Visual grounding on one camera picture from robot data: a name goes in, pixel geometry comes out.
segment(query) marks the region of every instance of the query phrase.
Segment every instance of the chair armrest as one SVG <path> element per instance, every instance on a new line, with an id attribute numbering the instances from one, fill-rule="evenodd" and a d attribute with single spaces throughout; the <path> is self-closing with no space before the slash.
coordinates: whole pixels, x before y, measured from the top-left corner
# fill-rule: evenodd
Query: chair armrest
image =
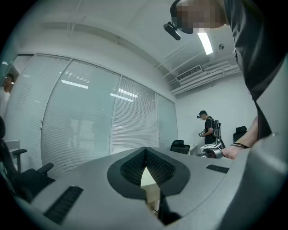
<path id="1" fill-rule="evenodd" d="M 20 154 L 22 153 L 26 153 L 27 150 L 26 149 L 19 149 L 19 150 L 15 150 L 12 152 L 13 156 L 20 156 Z"/>
<path id="2" fill-rule="evenodd" d="M 44 165 L 43 167 L 41 167 L 40 169 L 37 170 L 37 172 L 44 174 L 47 173 L 51 168 L 53 168 L 53 164 L 52 163 L 48 163 L 46 165 Z"/>

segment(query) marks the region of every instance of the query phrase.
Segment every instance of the man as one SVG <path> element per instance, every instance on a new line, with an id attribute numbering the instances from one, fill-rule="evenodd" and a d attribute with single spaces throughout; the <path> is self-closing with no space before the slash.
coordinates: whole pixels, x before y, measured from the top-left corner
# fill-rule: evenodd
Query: man
<path id="1" fill-rule="evenodd" d="M 5 119 L 7 104 L 10 98 L 10 88 L 14 82 L 13 74 L 7 74 L 4 79 L 4 86 L 0 87 L 0 116 Z"/>
<path id="2" fill-rule="evenodd" d="M 252 147 L 259 138 L 269 136 L 271 130 L 256 100 L 276 76 L 287 52 L 287 44 L 277 36 L 280 19 L 263 14 L 262 1 L 252 0 L 177 0 L 171 8 L 172 21 L 186 33 L 204 32 L 223 25 L 231 27 L 237 63 L 243 73 L 258 110 L 250 131 L 237 143 L 223 150 L 224 156 L 234 159 L 243 148 Z M 277 3 L 269 3 L 273 9 Z"/>
<path id="3" fill-rule="evenodd" d="M 215 143 L 216 138 L 213 136 L 214 119 L 211 116 L 208 116 L 204 110 L 199 113 L 199 116 L 205 121 L 204 133 L 199 133 L 199 136 L 205 137 L 205 145 Z"/>

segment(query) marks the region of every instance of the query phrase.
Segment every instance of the bracelet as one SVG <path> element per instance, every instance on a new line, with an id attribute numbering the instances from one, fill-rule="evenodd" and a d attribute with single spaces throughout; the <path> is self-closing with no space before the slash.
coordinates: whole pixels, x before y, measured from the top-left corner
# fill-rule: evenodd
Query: bracelet
<path id="1" fill-rule="evenodd" d="M 246 146 L 246 145 L 244 145 L 244 144 L 241 144 L 241 143 L 234 143 L 234 144 L 232 144 L 232 145 L 230 145 L 230 146 L 242 147 L 242 148 L 244 148 L 244 149 L 248 149 L 248 148 L 249 148 L 248 146 Z"/>

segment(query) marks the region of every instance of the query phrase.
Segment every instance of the black chair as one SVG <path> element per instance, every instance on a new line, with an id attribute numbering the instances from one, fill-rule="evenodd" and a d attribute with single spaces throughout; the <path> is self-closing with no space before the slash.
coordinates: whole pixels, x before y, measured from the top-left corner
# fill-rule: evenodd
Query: black chair
<path id="1" fill-rule="evenodd" d="M 233 134 L 233 141 L 236 142 L 247 132 L 246 126 L 236 128 L 236 133 Z"/>
<path id="2" fill-rule="evenodd" d="M 190 145 L 185 145 L 183 140 L 175 140 L 173 141 L 170 151 L 188 154 L 190 149 Z"/>
<path id="3" fill-rule="evenodd" d="M 0 162 L 3 162 L 4 171 L 7 183 L 10 184 L 13 190 L 12 192 L 31 202 L 32 199 L 47 185 L 51 184 L 55 180 L 47 176 L 47 172 L 54 166 L 52 163 L 48 163 L 38 170 L 29 169 L 22 173 L 17 171 L 14 167 L 9 149 L 6 143 L 3 141 L 5 135 L 5 124 L 0 117 Z M 12 154 L 17 157 L 18 168 L 20 169 L 20 155 L 27 152 L 27 150 L 16 150 Z"/>

